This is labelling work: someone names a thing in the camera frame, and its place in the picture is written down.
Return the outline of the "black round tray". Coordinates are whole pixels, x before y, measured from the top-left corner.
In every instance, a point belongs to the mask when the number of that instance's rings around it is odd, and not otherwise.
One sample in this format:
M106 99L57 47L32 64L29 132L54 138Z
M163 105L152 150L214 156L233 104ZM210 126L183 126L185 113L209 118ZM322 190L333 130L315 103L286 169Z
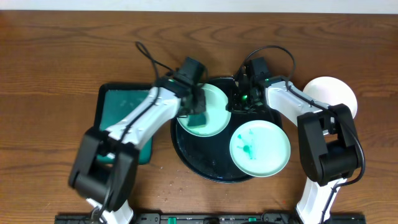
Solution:
M232 114L222 132L203 138L188 133L177 119L173 119L170 124L172 143L181 161L199 176L221 183L244 182L252 176L234 164L229 152L229 142L240 125L252 120L270 121L282 127L280 114L276 110L257 114Z

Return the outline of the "mint green plate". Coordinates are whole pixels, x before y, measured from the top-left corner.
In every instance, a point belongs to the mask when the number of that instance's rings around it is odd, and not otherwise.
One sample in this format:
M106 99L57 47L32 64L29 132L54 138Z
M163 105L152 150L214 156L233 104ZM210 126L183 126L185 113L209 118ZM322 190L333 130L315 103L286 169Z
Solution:
M276 124L254 120L233 133L229 153L234 164L253 177L269 177L280 172L291 154L290 141Z
M179 125L188 133L198 137L214 136L227 127L231 113L226 109L228 98L218 87L205 84L203 86L206 100L206 124L200 126L189 126L189 121L197 120L197 115L190 115L186 118L177 118Z

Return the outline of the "white plate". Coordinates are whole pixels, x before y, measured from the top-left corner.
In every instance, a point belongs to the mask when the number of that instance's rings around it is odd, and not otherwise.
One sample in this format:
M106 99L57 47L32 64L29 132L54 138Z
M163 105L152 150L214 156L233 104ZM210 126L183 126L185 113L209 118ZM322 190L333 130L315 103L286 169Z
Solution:
M303 92L329 105L345 104L350 109L353 118L358 112L358 102L353 90L337 78L315 78L304 87Z

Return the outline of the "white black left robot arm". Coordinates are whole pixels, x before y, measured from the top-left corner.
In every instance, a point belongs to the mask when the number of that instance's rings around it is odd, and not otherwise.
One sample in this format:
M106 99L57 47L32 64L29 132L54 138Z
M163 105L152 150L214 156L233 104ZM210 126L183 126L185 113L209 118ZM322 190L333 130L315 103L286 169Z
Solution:
M127 199L134 186L139 154L167 121L205 111L203 86L161 79L126 117L105 130L89 128L83 135L68 184L93 202L91 223L129 223Z

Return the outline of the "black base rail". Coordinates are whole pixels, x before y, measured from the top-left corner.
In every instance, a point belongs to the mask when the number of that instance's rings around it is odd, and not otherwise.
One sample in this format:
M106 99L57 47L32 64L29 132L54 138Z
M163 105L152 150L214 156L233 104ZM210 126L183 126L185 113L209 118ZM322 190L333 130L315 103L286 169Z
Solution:
M89 215L56 215L55 224L93 223ZM300 223L295 215L286 213L263 213L262 215L161 215L142 213L135 215L133 224L237 224L237 223ZM364 215L331 215L324 223L366 224Z

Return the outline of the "black rectangular soapy water tray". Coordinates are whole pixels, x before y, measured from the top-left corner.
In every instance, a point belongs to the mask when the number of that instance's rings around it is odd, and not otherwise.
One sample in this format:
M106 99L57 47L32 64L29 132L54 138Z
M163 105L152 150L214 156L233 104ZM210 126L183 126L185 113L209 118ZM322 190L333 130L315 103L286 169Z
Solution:
M106 83L98 91L94 127L100 130L116 124L141 104L151 84Z

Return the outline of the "green yellow sponge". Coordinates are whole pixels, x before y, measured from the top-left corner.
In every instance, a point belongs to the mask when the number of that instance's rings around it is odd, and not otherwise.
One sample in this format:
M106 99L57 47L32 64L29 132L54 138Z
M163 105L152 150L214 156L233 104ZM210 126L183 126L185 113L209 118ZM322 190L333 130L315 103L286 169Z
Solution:
M206 126L207 116L206 113L192 114L188 116L187 126L189 128L199 128Z

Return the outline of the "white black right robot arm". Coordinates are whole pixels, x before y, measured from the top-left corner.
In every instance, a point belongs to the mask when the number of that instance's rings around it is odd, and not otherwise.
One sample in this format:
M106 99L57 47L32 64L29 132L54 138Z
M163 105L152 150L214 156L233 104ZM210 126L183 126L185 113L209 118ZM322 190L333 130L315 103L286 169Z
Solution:
M332 221L330 208L339 189L361 180L366 167L349 107L317 101L287 77L273 77L238 82L226 108L238 114L277 111L296 125L307 180L293 221Z

